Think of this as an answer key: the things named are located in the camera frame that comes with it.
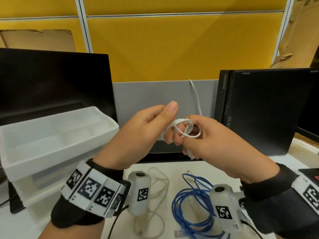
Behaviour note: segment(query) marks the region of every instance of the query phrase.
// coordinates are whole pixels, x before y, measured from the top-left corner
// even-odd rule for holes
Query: desk surface
[[[275,162],[285,164],[291,169],[301,169],[307,168],[306,165],[287,154],[284,156],[271,157]],[[204,161],[192,161],[192,162],[170,162],[170,163],[145,163],[145,164],[134,164],[129,169],[125,170],[124,177],[132,171],[142,170],[147,172],[150,167],[156,167],[160,171],[164,172],[170,179],[170,186],[168,194],[162,205],[160,206],[158,213],[165,220],[165,232],[160,238],[174,238],[174,230],[179,229],[179,225],[173,218],[171,212],[171,203],[175,195],[182,189],[187,188],[188,185],[182,179],[182,173],[190,170],[194,175],[202,176],[209,180],[213,185],[215,184],[228,184],[233,190],[239,191],[240,181],[239,179],[230,178],[223,171],[216,169],[215,167],[208,165]],[[158,183],[158,187],[154,189],[157,190],[162,185]],[[158,204],[159,198],[152,199],[150,201],[150,208],[154,209]],[[133,230],[133,220],[134,217],[124,211],[112,232],[111,238],[140,238],[135,235]],[[106,239],[114,218],[106,219],[104,230],[102,233],[102,239]],[[11,215],[9,211],[9,206],[5,205],[0,208],[0,238],[3,239],[36,239],[40,235],[40,231],[37,225],[33,222],[27,210],[23,210],[18,214]],[[161,230],[161,221],[155,216],[151,221],[150,236],[157,234]],[[245,238],[257,238],[253,235],[248,235]],[[273,234],[263,235],[264,239],[275,239]]]

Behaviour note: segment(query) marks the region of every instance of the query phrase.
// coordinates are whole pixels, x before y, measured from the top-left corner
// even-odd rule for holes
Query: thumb
[[[183,141],[183,146],[186,149],[189,149],[190,151],[192,151],[192,153],[200,156],[201,154],[201,145],[202,145],[202,139],[195,139],[195,138],[189,138],[189,137],[185,137],[184,141]]]
[[[159,136],[162,131],[166,130],[167,126],[173,122],[176,117],[177,110],[177,102],[171,101],[165,109],[148,124],[150,130]]]

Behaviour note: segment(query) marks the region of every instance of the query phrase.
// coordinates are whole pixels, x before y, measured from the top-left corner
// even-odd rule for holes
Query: black computer case
[[[286,154],[318,74],[313,68],[221,70],[211,115],[263,154]]]

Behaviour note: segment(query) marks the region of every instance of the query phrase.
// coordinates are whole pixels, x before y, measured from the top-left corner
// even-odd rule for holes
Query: gray partition panel
[[[203,116],[215,109],[218,80],[193,81]],[[196,93],[188,80],[113,83],[117,120],[122,127],[136,112],[174,100],[179,104],[177,118],[198,114]]]

